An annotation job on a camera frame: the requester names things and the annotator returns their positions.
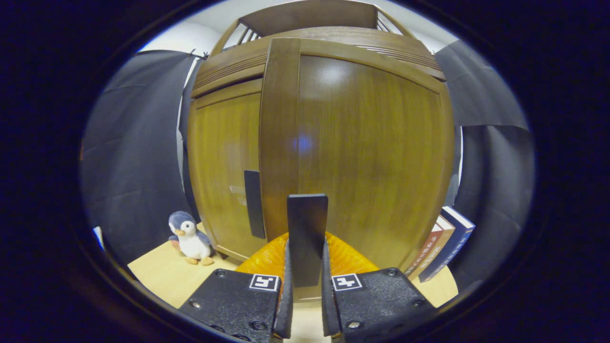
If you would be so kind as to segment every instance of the stuffed penguin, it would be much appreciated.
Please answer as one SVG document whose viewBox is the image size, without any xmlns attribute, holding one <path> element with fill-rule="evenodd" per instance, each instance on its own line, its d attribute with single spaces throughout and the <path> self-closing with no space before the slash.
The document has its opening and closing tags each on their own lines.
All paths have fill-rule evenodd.
<svg viewBox="0 0 610 343">
<path fill-rule="evenodd" d="M 212 253 L 210 239 L 197 230 L 195 219 L 190 214 L 184 211 L 172 213 L 169 225 L 171 232 L 178 237 L 180 250 L 187 256 L 188 263 L 197 264 L 198 260 L 201 260 L 202 265 L 214 263 L 210 257 Z"/>
</svg>

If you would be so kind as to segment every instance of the wooden door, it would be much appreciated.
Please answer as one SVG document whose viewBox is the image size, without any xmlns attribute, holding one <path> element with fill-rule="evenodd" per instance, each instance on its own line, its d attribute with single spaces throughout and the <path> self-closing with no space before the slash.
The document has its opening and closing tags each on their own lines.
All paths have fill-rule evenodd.
<svg viewBox="0 0 610 343">
<path fill-rule="evenodd" d="M 354 46 L 274 38 L 260 112 L 268 238 L 287 231 L 289 194 L 325 193 L 326 229 L 398 267 L 440 212 L 453 139 L 447 90 L 431 76 Z"/>
<path fill-rule="evenodd" d="M 202 223 L 215 248 L 246 260 L 265 239 L 252 236 L 244 171 L 259 169 L 262 80 L 243 82 L 193 102 L 188 158 Z"/>
</svg>

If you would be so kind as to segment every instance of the black curtain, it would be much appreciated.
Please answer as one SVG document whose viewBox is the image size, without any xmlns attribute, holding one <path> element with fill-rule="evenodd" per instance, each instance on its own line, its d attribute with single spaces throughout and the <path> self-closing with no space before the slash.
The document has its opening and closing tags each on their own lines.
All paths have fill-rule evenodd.
<svg viewBox="0 0 610 343">
<path fill-rule="evenodd" d="M 449 267 L 463 291 L 491 276 L 517 242 L 534 187 L 534 144 L 525 114 L 502 77 L 456 41 L 436 54 L 463 139 L 462 175 L 456 158 L 446 205 L 476 228 Z"/>
<path fill-rule="evenodd" d="M 81 182 L 91 227 L 128 264 L 167 241 L 169 215 L 188 211 L 176 149 L 184 52 L 141 53 L 100 94 L 84 135 Z"/>
</svg>

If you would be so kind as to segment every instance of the orange plastic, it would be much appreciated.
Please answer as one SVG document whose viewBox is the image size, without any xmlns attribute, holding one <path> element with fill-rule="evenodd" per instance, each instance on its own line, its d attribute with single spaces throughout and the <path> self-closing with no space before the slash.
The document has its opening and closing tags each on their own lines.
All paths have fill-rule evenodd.
<svg viewBox="0 0 610 343">
<path fill-rule="evenodd" d="M 277 275 L 284 279 L 284 253 L 288 233 L 267 243 L 249 259 L 244 261 L 236 272 L 250 274 Z M 374 272 L 379 268 L 360 254 L 356 249 L 337 236 L 326 233 L 328 251 L 331 258 L 331 275 Z"/>
</svg>

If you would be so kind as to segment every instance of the black handle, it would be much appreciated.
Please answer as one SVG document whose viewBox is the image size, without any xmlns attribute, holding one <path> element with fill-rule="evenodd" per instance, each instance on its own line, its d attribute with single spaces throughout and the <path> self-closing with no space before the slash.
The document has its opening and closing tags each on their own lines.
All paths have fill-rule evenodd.
<svg viewBox="0 0 610 343">
<path fill-rule="evenodd" d="M 244 170 L 243 180 L 246 186 L 246 207 L 248 208 L 248 218 L 250 220 L 250 232 L 254 237 L 265 238 L 259 172 Z"/>
</svg>

